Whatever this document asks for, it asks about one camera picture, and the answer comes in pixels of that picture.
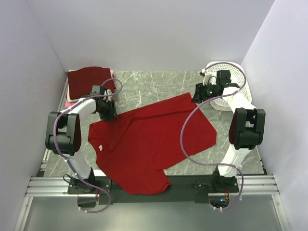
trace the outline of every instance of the folded red shirt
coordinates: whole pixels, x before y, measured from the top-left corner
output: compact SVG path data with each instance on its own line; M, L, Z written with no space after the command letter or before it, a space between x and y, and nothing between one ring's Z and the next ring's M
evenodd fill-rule
M170 185L163 169L186 157L180 132L196 108L189 93L134 109L118 121L90 125L89 142L98 167L130 194L158 194ZM216 144L216 131L198 110L188 122L183 145L188 155Z
M110 69L99 66L89 66L67 73L69 85L69 98L79 99L81 96L89 94L93 85L101 85L105 80L111 78ZM107 82L104 87L112 92L116 89L113 81Z

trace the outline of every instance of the white laundry basket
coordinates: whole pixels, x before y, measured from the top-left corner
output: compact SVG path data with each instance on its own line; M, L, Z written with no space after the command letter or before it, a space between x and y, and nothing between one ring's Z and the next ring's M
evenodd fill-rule
M219 63L219 62L210 62L209 64L207 64L206 67L208 67L212 64L215 64L215 63ZM228 62L228 63L236 65L237 67L239 67L245 73L245 71L243 70L243 68L240 65L238 65L236 63L232 63L232 62ZM228 64L217 64L217 65L207 69L207 71L212 72L214 76L216 76L216 72L219 71L219 70L230 70L231 75L234 75L234 77L236 77L237 84L239 86L244 84L244 76L234 66L231 66L231 65L228 65ZM211 78L210 82L211 82L211 84L216 84L216 78ZM248 82L246 82L246 85L244 86L244 88L242 90L240 90L240 92L251 103L252 98L251 98ZM231 111L231 108L229 107L229 105L227 104L227 102L224 99L212 100L210 103L211 103L211 106L213 108L215 108L216 110Z

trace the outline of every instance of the gray marble surface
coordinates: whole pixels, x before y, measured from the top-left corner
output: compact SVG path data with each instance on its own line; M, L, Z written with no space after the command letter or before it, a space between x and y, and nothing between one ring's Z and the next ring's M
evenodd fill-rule
M189 92L194 94L195 84L202 82L198 72L117 72L116 78L122 81L123 90L114 97L118 114L146 106L157 101ZM217 131L217 144L198 153L193 158L200 162L219 163L228 147L228 132L233 117L232 112L217 111L208 103L201 108L204 115ZM99 169L95 164L96 154L88 143L89 125L99 121L98 114L91 114L81 122L81 149L87 163L93 169ZM215 167L196 165L185 159L165 170L167 175L211 174ZM263 174L262 163L257 149L251 151L243 161L244 174ZM47 162L45 177L60 177L70 173L66 163L58 155L51 153Z

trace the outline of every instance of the white enclosure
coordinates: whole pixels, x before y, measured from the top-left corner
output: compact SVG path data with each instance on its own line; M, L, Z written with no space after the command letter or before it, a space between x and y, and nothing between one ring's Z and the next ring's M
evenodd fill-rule
M45 150L65 71L241 64L267 113L260 155L293 230L307 229L308 0L4 0L0 7L0 230L13 229Z
M241 63L274 0L28 0L66 71Z
M242 63L253 103L266 111L260 154L295 231L308 223L307 12L307 0L275 1Z

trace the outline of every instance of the purple cable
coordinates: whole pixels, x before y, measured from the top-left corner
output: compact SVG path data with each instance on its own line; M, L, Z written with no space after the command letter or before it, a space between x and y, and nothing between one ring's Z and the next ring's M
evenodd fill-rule
M225 210L225 209L228 209L228 208L230 208L231 206L233 206L233 205L239 200L239 198L240 198L240 196L241 196L241 194L242 194L243 186L244 186L244 175L243 175L243 173L240 171L239 168L237 168L235 165L232 165L232 164L225 164L225 163L211 163L211 164L208 164L208 163L202 163L202 162L196 161L196 160L194 160L194 159L192 159L191 157L188 156L188 154L186 153L186 151L185 151L185 149L184 149L184 146L183 146L183 134L184 134L184 130L185 130L185 127L186 127L188 121L189 121L190 118L192 117L192 115L193 115L201 106L203 106L204 104L206 104L206 103L208 103L208 102L210 102L210 101L212 101L212 100L221 99L221 98L223 98L223 97L228 97L228 96L235 95L235 94L238 93L241 89L243 89L243 87L245 86L245 84L246 84L246 82L247 82L245 73L244 73L239 67L237 67L236 65L231 64L231 63L228 63L228 62L219 62L219 63L212 64L212 65L208 66L205 70L207 70L207 69L209 69L209 68L211 68L211 67L213 67L213 66L215 66L215 65L218 65L218 64L228 64L228 65L231 65L231 66L235 67L236 69L238 69L238 70L242 73L242 75L244 76L244 84L243 84L237 91L235 91L235 92L232 93L232 94L227 94L227 95L221 95L221 96L213 97L213 98L208 99L208 100L202 102L201 104L199 104L199 105L189 114L189 116L188 116L187 119L185 120L185 123L184 123L184 125L183 125L183 127L182 127L182 130L181 130L180 144L181 144L181 148L182 148L182 151L183 151L184 155L185 155L189 160L191 160L192 162L194 162L194 163L196 163L196 164L198 164L198 165L203 165L203 166L219 166L219 165L230 166L230 167L235 168L235 169L240 173L240 175L241 175L241 177L242 177L242 184L241 184L241 188L240 188L239 194L237 195L237 197L235 198L235 200L234 200L229 206L227 206L227 207L225 207L225 208L222 209L222 210Z
M57 116L57 118L56 118L56 120L55 120L55 122L54 122L54 125L53 125L54 145L55 145L55 147L56 147L56 150L57 150L58 154L59 154L64 160L67 161L67 164L68 164L69 167L72 169L73 173L76 174L76 176L78 177L78 179L79 179L82 183L84 183L84 184L86 184L86 185L88 185L88 186L90 186L90 187L92 187L92 188L98 189L98 190L104 192L105 194L107 194L107 196L108 196L108 203L107 203L107 205L106 205L104 208L102 208L102 209L99 209L99 210L97 210L97 211L88 211L88 210L85 210L84 208L81 208L81 210L83 210L83 211L85 211L85 212L87 212L87 213L99 213L99 212L104 211L104 210L111 204L111 196L110 196L110 193L109 193L107 190L102 189L101 187L98 187L98 186L96 186L96 185L93 185L93 184L90 184L90 183L84 181L84 180L82 179L82 177L77 173L77 171L75 170L74 166L71 164L70 160L69 160L65 155L63 155L63 153L61 152L61 150L60 150L60 148L59 148L59 144L58 144L58 141L57 141L57 124L58 124L58 122L59 122L59 119L60 119L63 115L65 115L65 114L67 114L68 112L72 111L74 108L76 108L76 107L78 107L79 105L81 105L84 101L87 101L87 100L93 99L93 98L98 98L98 97L109 97L109 96L114 96L114 95L119 94L120 91L123 89L123 84L122 84L122 82L121 82L120 80L118 80L118 79L116 79L116 78L107 79L104 83L102 83L102 86L103 86L106 82L111 81L111 80L112 80L112 81L116 80L117 82L119 82L119 83L121 84L121 87L120 87L119 91L117 91L117 92L115 92L115 93L112 93L112 94L110 94L110 95L95 95L95 96L89 96L89 97L87 97L87 98L85 98L85 99L83 99L83 100L81 100L81 101L78 101L76 104L74 104L74 105L71 106L70 108L68 108L68 109L64 110L63 112L61 112L61 113Z

